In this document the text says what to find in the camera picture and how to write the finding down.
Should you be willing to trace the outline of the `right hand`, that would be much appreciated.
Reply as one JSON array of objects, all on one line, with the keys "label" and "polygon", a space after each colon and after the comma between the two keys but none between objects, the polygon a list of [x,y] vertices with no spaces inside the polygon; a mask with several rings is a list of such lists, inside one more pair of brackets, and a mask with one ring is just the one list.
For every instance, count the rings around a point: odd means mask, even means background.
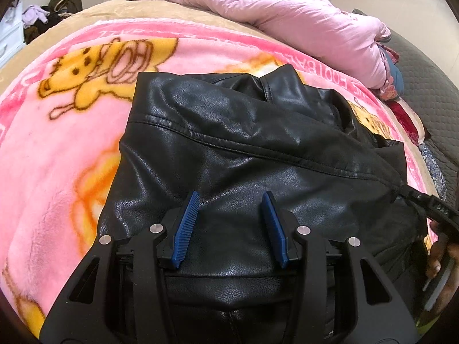
[{"label": "right hand", "polygon": [[441,259],[445,253],[454,260],[454,267],[451,270],[450,276],[444,288],[439,293],[439,297],[437,297],[432,310],[429,312],[431,316],[436,317],[449,304],[458,289],[459,248],[457,243],[453,243],[446,235],[440,234],[441,230],[439,229],[439,224],[436,221],[432,220],[429,226],[431,230],[438,235],[438,239],[433,243],[430,249],[430,254],[427,259],[426,276],[432,279],[435,278],[441,271]]}]

